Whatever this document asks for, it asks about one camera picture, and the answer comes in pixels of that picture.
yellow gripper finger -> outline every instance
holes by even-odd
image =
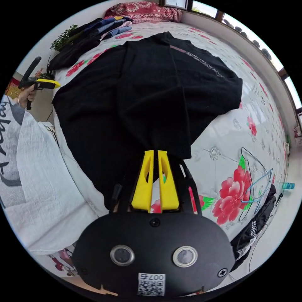
[[[44,82],[44,83],[48,83],[48,84],[52,84],[53,88],[52,89],[57,89],[61,86],[61,84],[55,80],[48,80],[48,79],[37,79],[36,82],[40,83],[40,82]]]
[[[158,151],[158,166],[161,210],[177,210],[179,208],[179,200],[166,151]],[[165,182],[162,177],[163,174],[166,176]]]
[[[152,202],[154,151],[145,151],[143,164],[138,177],[131,205],[136,210],[150,213]]]

window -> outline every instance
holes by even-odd
[[[215,18],[217,9],[198,1],[193,1],[192,10]]]
[[[188,1],[187,0],[165,0],[165,5],[182,8],[182,9],[187,9]]]
[[[259,43],[259,46],[260,46],[259,49],[260,50],[266,49],[268,51],[268,53],[270,54],[270,56],[271,56],[271,62],[274,65],[274,67],[277,69],[277,71],[279,71],[279,70],[281,70],[283,68],[282,63],[276,57],[276,55],[272,52],[272,50],[253,31],[251,31],[249,28],[247,28],[241,22],[239,22],[238,20],[234,19],[233,17],[231,17],[228,14],[225,14],[224,18],[223,18],[223,23],[227,24],[227,22],[225,22],[224,20],[227,20],[227,22],[229,22],[231,25],[233,25],[234,28],[236,26],[240,27],[242,29],[242,32],[246,33],[247,38],[250,41],[256,40]]]
[[[290,77],[288,77],[287,79],[284,80],[284,82],[286,83],[286,86],[288,87],[288,90],[290,91],[290,93],[292,95],[296,109],[301,108],[302,107],[301,100],[300,100],[297,90],[293,84],[293,81],[291,80]]]

blue clothing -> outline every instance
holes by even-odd
[[[92,29],[93,27],[94,27],[94,28],[99,28],[99,27],[101,27],[101,26],[110,24],[110,23],[112,23],[112,22],[114,22],[114,21],[116,21],[116,19],[115,19],[114,17],[108,18],[108,19],[105,19],[105,20],[100,20],[100,21],[98,21],[98,22],[96,22],[96,23],[93,23],[93,24],[87,26],[87,27],[84,29],[84,31],[88,31],[88,30]]]
[[[118,34],[120,34],[122,32],[125,32],[125,31],[130,31],[131,29],[132,29],[131,26],[124,26],[124,27],[120,27],[120,28],[115,28],[115,29],[113,29],[113,30],[111,30],[107,33],[107,35],[105,36],[105,39],[112,38],[115,35],[118,35]]]

bed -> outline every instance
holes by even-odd
[[[106,50],[165,31],[220,57],[243,79],[240,108],[211,122],[193,143],[192,158],[185,161],[197,184],[203,216],[220,225],[231,241],[261,208],[270,184],[275,184],[276,196],[279,196],[287,167],[286,137],[280,114],[262,79],[246,60],[217,38],[192,26],[147,22],[133,24],[131,31],[102,41],[82,55],[77,64],[57,71],[55,79],[63,87]],[[85,200],[103,216],[108,211],[103,205],[102,193],[94,188],[73,158],[54,109],[53,112],[58,143],[69,172]],[[153,186],[156,190],[151,208],[156,213],[160,209],[158,180]],[[248,187],[253,190],[253,199],[238,204]]]

green leaf print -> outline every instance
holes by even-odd
[[[245,159],[243,156],[241,156],[238,166],[241,166],[245,170]]]
[[[201,207],[201,210],[204,211],[207,209],[215,200],[215,198],[210,198],[210,197],[203,197],[204,205]]]
[[[250,197],[249,197],[249,201],[252,201],[252,200],[253,200],[253,197],[252,197],[252,194],[251,194]],[[249,202],[249,203],[244,207],[243,211],[248,210],[248,209],[251,207],[251,205],[252,205],[252,202]]]

